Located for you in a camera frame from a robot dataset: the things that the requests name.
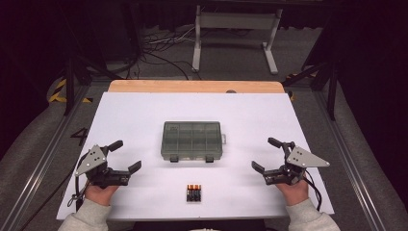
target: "sleeve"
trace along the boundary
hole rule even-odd
[[[287,206],[286,209],[291,218],[290,231],[340,231],[330,216],[316,210],[310,198],[296,205]]]
[[[111,206],[99,205],[91,200],[85,199],[84,204],[76,214],[70,214],[58,229],[59,231],[108,231],[106,219]]]

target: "gray floor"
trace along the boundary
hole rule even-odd
[[[279,30],[272,53],[279,69],[278,75],[270,75],[260,44],[268,33],[252,31],[244,37],[237,37],[226,32],[212,32],[202,39],[201,66],[199,76],[203,80],[260,80],[283,81],[290,73],[298,73],[310,49],[320,33],[316,30]],[[191,63],[193,43],[186,41],[166,51],[154,54],[170,61]],[[151,63],[138,62],[130,71],[132,79],[183,79],[184,74],[170,64],[150,57]],[[184,63],[177,63],[189,75],[198,79],[191,68]],[[0,224],[5,230],[20,228],[43,203],[48,195],[57,188],[76,162],[82,147],[79,139],[70,136],[82,128],[90,128],[93,116],[103,91],[109,82],[104,77],[95,78],[90,87],[77,87],[79,98],[89,97],[92,103],[78,103],[70,116],[63,116],[64,103],[50,103],[49,108],[39,115],[25,130],[7,155],[0,162]],[[331,163],[330,168],[320,170],[326,183],[331,202],[335,209],[333,219],[342,230],[407,230],[408,216],[403,204],[393,187],[375,161],[339,87],[336,101],[336,122],[327,120],[321,109],[323,92],[312,92],[305,86],[308,80],[301,81],[292,90],[293,107],[302,126],[309,146],[314,153]],[[355,172],[350,172],[350,160],[344,158],[344,148],[339,146],[339,138],[333,133],[338,128],[342,141],[351,156],[352,166],[358,169],[358,177],[363,181],[356,183]],[[37,178],[31,179],[33,173]],[[62,201],[66,183],[51,200],[33,218],[25,230],[57,230],[61,225],[55,220]],[[362,197],[359,190],[367,192]],[[373,209],[366,209],[370,204]],[[379,220],[374,224],[370,212],[378,213]],[[288,218],[266,219],[268,227],[287,230]],[[128,230],[132,222],[109,222],[111,230]]]

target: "metal stand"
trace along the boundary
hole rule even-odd
[[[277,74],[275,60],[270,48],[275,39],[282,10],[276,13],[255,14],[255,13],[204,13],[201,7],[197,6],[195,12],[195,45],[192,57],[192,71],[198,72],[200,69],[201,56],[201,28],[233,28],[233,29],[256,29],[270,30],[268,42],[263,42],[263,50],[267,58],[271,74]]]
[[[311,83],[310,87],[312,90],[322,90],[326,85],[327,81],[330,80],[329,84],[329,94],[327,99],[327,113],[329,113],[330,118],[334,121],[334,104],[336,100],[336,86],[337,86],[337,77],[338,70],[337,66],[334,63],[322,63],[312,66],[299,74],[292,76],[292,78],[287,79],[282,82],[283,87],[288,87],[291,84],[315,73],[318,71],[318,74],[315,80]]]
[[[75,103],[74,77],[77,78],[81,85],[89,85],[90,82],[92,82],[87,66],[92,67],[112,80],[122,79],[120,76],[113,74],[106,68],[101,67],[85,57],[72,55],[66,62],[66,107],[64,116],[69,114]]]

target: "white paper sheet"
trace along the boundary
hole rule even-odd
[[[161,156],[165,121],[219,121],[226,135],[221,160],[170,163]],[[251,167],[283,165],[284,153],[268,138],[309,146],[285,93],[118,93],[105,92],[82,154],[94,144],[123,146],[109,153],[109,167],[127,170],[141,160],[129,186],[120,187],[112,200],[109,219],[172,220],[220,218],[272,218],[286,216],[285,201],[275,186],[267,186]],[[321,211],[333,214],[326,189],[316,168],[308,168],[322,195]],[[81,185],[86,176],[80,178]],[[202,186],[202,201],[186,201],[188,184]],[[74,194],[70,179],[57,219],[75,212],[66,204]],[[315,192],[310,197],[317,205]]]

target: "white metal frame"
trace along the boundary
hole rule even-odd
[[[201,56],[201,28],[232,28],[232,29],[253,29],[270,30],[268,42],[263,42],[263,49],[267,57],[271,74],[277,74],[275,60],[270,48],[275,39],[282,10],[276,13],[204,13],[201,7],[197,6],[195,13],[195,45],[192,57],[192,70],[199,71]]]

